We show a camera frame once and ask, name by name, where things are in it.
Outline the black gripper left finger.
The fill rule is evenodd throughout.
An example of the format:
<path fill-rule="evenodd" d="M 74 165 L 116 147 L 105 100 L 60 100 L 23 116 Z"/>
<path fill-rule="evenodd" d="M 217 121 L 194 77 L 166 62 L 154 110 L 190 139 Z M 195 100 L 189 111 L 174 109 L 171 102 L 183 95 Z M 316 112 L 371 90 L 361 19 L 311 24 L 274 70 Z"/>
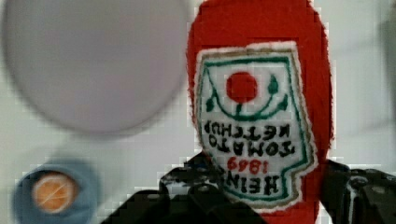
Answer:
<path fill-rule="evenodd" d="M 172 169 L 159 188 L 129 197 L 100 224 L 267 224 L 222 192 L 219 173 L 203 153 Z"/>

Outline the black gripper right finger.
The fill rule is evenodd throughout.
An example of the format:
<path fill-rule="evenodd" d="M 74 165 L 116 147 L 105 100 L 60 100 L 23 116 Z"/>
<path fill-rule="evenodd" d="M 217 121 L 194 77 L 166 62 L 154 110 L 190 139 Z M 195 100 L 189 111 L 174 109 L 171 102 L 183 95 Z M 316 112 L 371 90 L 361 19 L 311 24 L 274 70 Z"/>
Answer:
<path fill-rule="evenodd" d="M 327 160 L 320 202 L 333 224 L 396 224 L 396 177 Z"/>

